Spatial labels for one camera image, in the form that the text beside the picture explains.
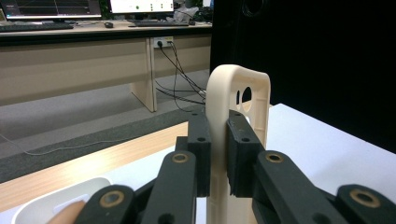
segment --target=desk surface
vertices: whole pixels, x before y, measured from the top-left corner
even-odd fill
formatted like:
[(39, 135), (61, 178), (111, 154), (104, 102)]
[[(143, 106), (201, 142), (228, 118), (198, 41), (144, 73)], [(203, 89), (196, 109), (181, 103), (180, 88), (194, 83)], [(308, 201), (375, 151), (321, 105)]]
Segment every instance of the desk surface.
[[(187, 134), (182, 123), (0, 185), (0, 211), (101, 175), (173, 146)], [(285, 105), (272, 106), (266, 148), (288, 155), (320, 189), (360, 184), (396, 202), (396, 155)]]
[(0, 212), (174, 146), (187, 122), (0, 184)]
[(106, 28), (102, 22), (97, 22), (82, 23), (70, 30), (0, 33), (0, 47), (168, 35), (203, 35), (212, 32), (212, 25), (205, 23), (182, 27), (130, 27), (133, 24), (128, 21), (112, 22), (114, 28)]

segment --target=monitor screen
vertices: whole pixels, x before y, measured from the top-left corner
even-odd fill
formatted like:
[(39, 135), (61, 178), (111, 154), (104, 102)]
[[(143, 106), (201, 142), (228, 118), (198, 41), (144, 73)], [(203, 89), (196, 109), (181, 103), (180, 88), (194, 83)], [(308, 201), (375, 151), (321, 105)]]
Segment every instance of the monitor screen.
[(99, 0), (0, 0), (6, 18), (21, 20), (76, 20), (101, 18)]
[(173, 12), (174, 0), (108, 0), (110, 13)]

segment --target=black curtain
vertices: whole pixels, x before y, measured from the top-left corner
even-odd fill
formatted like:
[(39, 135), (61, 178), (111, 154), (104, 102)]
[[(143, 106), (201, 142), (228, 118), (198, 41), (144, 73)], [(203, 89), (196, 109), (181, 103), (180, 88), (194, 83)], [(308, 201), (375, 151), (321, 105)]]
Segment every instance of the black curtain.
[(283, 103), (396, 152), (394, 1), (215, 0), (211, 70), (267, 73)]

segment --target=gray carpet floor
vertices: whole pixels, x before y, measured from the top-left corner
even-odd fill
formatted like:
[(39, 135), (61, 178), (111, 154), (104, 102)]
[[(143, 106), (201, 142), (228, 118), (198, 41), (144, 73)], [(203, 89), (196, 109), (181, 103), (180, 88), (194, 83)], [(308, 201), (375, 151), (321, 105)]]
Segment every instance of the gray carpet floor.
[[(209, 72), (188, 76), (205, 88)], [(162, 77), (157, 82), (172, 90), (175, 80)], [(205, 101), (181, 78), (176, 90), (178, 96)], [(0, 183), (176, 125), (188, 119), (188, 111), (205, 107), (175, 102), (158, 91), (157, 102), (158, 111), (151, 113), (129, 92), (128, 85), (121, 85), (0, 106), (0, 134), (12, 141), (0, 138)]]

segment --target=screw hole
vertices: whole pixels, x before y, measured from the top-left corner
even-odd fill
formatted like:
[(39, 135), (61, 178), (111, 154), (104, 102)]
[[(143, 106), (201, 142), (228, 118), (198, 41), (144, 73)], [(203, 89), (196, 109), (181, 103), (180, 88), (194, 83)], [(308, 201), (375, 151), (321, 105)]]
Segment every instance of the screw hole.
[(178, 153), (172, 157), (172, 161), (182, 163), (186, 162), (189, 157), (186, 154)]
[(353, 189), (349, 192), (349, 195), (355, 202), (367, 207), (377, 208), (381, 205), (379, 199), (367, 190)]
[(280, 163), (283, 161), (283, 157), (281, 157), (280, 155), (277, 155), (275, 153), (270, 153), (265, 155), (265, 159), (267, 159), (270, 162), (276, 162), (276, 163)]
[(99, 204), (102, 207), (109, 208), (117, 206), (118, 204), (122, 203), (123, 200), (124, 194), (121, 191), (111, 190), (101, 197)]

